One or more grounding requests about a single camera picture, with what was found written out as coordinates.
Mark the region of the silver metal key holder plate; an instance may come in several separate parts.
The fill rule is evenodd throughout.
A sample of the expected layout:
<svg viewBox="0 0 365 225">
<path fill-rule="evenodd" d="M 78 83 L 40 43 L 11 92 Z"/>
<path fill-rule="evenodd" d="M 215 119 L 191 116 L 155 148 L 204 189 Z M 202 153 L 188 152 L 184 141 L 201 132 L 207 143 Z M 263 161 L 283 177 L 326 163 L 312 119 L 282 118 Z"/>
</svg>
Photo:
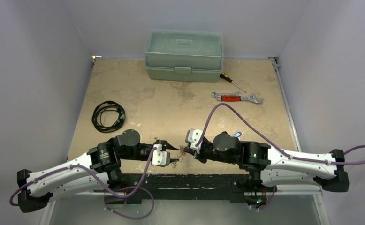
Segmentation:
<svg viewBox="0 0 365 225">
<path fill-rule="evenodd" d="M 170 166 L 173 169 L 176 169 L 177 166 L 181 165 L 184 161 L 184 158 L 186 156 L 185 150 L 187 149 L 188 144 L 180 145 L 179 150 L 174 150 L 171 152 L 171 158 L 170 158 Z"/>
</svg>

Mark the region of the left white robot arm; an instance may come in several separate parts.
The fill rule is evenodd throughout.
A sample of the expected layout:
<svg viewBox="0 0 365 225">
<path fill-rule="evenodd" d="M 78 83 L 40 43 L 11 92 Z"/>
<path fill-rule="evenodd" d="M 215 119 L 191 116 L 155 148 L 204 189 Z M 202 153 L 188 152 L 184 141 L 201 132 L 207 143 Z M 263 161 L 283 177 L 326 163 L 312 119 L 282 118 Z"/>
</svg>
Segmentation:
<svg viewBox="0 0 365 225">
<path fill-rule="evenodd" d="M 117 192 L 126 184 L 121 171 L 123 159 L 145 161 L 146 167 L 165 167 L 175 162 L 170 150 L 176 148 L 168 141 L 156 140 L 153 144 L 140 141 L 140 134 L 128 129 L 69 162 L 40 172 L 20 170 L 19 189 L 9 203 L 28 213 L 44 208 L 56 195 L 69 191 L 102 188 Z"/>
</svg>

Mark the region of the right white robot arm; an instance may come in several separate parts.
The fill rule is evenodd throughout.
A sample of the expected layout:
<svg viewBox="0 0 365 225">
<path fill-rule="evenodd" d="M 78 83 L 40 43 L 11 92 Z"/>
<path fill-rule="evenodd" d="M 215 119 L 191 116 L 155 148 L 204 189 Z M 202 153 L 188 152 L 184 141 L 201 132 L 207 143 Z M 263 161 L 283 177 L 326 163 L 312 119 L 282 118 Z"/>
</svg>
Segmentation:
<svg viewBox="0 0 365 225">
<path fill-rule="evenodd" d="M 247 185 L 251 190 L 295 184 L 315 185 L 329 192 L 349 190 L 342 150 L 324 154 L 278 151 L 267 143 L 240 141 L 227 132 L 218 134 L 213 142 L 200 139 L 201 135 L 202 130 L 190 129 L 184 151 L 204 164 L 211 160 L 238 165 L 241 170 L 249 172 Z"/>
</svg>

